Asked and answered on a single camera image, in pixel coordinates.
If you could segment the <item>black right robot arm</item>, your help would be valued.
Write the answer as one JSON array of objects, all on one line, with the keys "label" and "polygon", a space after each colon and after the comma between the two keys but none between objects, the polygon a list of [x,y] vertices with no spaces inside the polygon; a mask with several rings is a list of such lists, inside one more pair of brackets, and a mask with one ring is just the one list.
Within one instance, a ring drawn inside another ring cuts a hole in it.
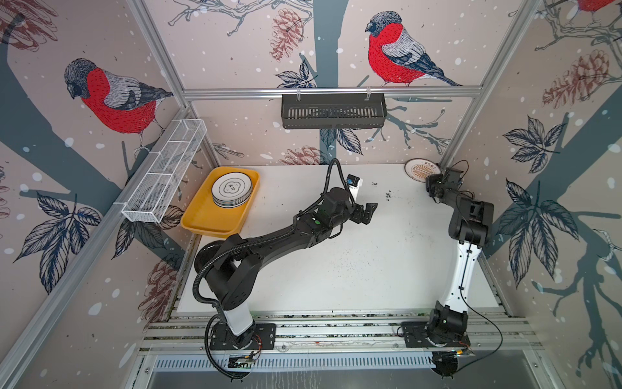
[{"label": "black right robot arm", "polygon": [[354,217],[370,223],[363,254],[374,268],[374,293],[395,288],[388,302],[421,300],[427,322],[399,326],[408,348],[470,344],[468,299],[478,257],[488,239],[493,206],[458,191],[459,174],[435,174],[403,193],[386,191],[386,204],[368,203]]}]

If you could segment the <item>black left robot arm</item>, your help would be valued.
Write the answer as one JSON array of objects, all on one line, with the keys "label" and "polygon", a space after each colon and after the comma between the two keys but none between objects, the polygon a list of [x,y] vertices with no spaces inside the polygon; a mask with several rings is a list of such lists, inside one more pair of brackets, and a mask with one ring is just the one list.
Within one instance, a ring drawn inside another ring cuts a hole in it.
[{"label": "black left robot arm", "polygon": [[369,224],[378,204],[358,204],[349,187],[323,192],[299,211],[290,226],[254,238],[234,234],[200,249],[194,260],[194,299],[217,310],[225,326],[225,341],[245,348],[256,340],[256,323],[246,306],[259,272],[268,264],[295,251],[309,249],[336,238],[347,221]]}]

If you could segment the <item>white black pattern plate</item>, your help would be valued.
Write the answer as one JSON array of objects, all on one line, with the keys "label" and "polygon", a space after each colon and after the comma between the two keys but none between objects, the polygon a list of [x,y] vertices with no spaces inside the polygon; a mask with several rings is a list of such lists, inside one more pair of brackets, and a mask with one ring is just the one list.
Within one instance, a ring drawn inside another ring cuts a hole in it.
[{"label": "white black pattern plate", "polygon": [[240,207],[253,192],[253,183],[245,173],[226,173],[212,185],[212,199],[222,208]]}]

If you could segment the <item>orange sunburst plate corner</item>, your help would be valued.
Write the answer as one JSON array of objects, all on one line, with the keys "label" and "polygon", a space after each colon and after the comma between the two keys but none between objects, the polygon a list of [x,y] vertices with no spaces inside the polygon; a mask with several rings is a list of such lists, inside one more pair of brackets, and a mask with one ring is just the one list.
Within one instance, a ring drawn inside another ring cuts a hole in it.
[{"label": "orange sunburst plate corner", "polygon": [[441,172],[437,164],[423,158],[409,160],[405,164],[404,170],[409,178],[418,183],[425,183],[429,176],[439,174]]}]

